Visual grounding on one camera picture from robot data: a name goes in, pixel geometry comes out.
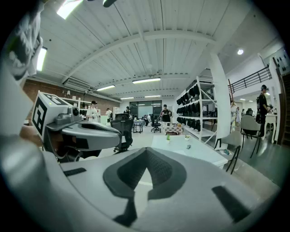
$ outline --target white chair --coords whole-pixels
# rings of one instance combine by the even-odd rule
[[[236,163],[237,163],[237,159],[239,157],[239,153],[240,153],[240,149],[241,149],[241,145],[240,145],[241,144],[241,140],[240,139],[241,139],[240,132],[239,131],[233,131],[227,137],[217,139],[216,145],[214,147],[214,149],[216,149],[216,147],[218,145],[218,142],[220,142],[219,147],[221,147],[222,143],[225,143],[225,144],[232,145],[232,146],[236,147],[235,153],[234,154],[230,154],[230,155],[226,155],[223,152],[219,151],[220,155],[222,155],[223,157],[225,157],[227,160],[230,161],[230,164],[227,167],[226,172],[229,170],[230,166],[232,165],[233,160],[236,159],[235,163],[234,163],[234,166],[232,168],[231,174],[232,174],[232,172],[235,169],[235,166],[236,166]]]
[[[255,143],[255,147],[254,147],[254,149],[252,151],[252,154],[251,154],[251,158],[252,158],[252,156],[254,154],[254,151],[255,151],[255,148],[256,148],[256,145],[257,145],[258,141],[259,141],[259,144],[258,144],[258,148],[257,148],[257,153],[258,153],[258,150],[259,150],[260,141],[261,141],[260,130],[261,130],[261,124],[257,123],[252,116],[245,115],[242,118],[242,121],[241,121],[241,134],[243,135],[242,148],[244,147],[244,137],[245,136],[247,138],[248,138],[248,136],[250,136],[251,139],[253,137],[257,138],[257,141]]]

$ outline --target black rubber pad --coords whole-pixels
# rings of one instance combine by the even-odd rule
[[[68,170],[68,171],[64,171],[63,173],[66,176],[72,176],[72,175],[76,175],[82,172],[86,172],[87,170],[85,170],[84,168],[78,168],[78,169],[72,169],[72,170]]]

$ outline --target brick wall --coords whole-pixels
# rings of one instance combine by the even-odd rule
[[[65,94],[68,91],[68,89],[66,89],[66,88],[47,84],[47,83],[43,83],[43,82],[26,80],[26,82],[23,86],[23,91],[27,94],[27,96],[29,96],[29,98],[33,102],[36,99],[38,90],[40,90],[41,92],[45,92],[45,93],[55,94],[58,97],[72,98],[72,96],[76,96],[76,99],[78,99],[80,97],[81,100],[83,100],[83,94],[80,92],[75,92],[75,91],[70,90],[71,94],[68,97],[67,95],[65,96]],[[110,108],[110,110],[113,111],[113,107],[120,107],[120,104],[118,102],[109,101],[107,99],[102,99],[102,98],[95,97],[95,96],[88,95],[88,94],[85,95],[85,101],[91,102],[93,100],[95,100],[98,103],[97,107],[98,107],[98,109],[101,110],[101,115],[105,115],[107,108]],[[26,118],[27,120],[31,119],[31,113],[32,113],[32,109]]]

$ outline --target woman in white shirt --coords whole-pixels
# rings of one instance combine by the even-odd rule
[[[92,101],[91,107],[87,110],[87,117],[89,121],[99,122],[101,115],[97,111],[96,101]]]

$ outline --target black office chair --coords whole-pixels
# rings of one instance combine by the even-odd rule
[[[251,108],[249,108],[247,111],[246,111],[246,115],[250,115],[253,117],[253,110]]]
[[[122,143],[122,139],[120,139],[120,143],[117,147],[114,148],[114,152],[119,151],[127,151],[129,146],[132,144],[132,127],[133,127],[134,121],[132,119],[128,120],[113,120],[111,121],[111,127],[117,129],[121,133],[121,137],[124,136],[126,142]]]
[[[154,131],[154,133],[156,132],[156,131],[159,131],[160,133],[161,133],[161,128],[159,128],[159,126],[161,126],[161,124],[158,122],[158,121],[155,121],[154,120],[154,117],[151,117],[152,119],[152,122],[151,122],[151,125],[152,125],[152,129],[151,129],[151,131]]]
[[[119,120],[129,120],[129,114],[116,114],[115,116],[115,121],[119,121]]]

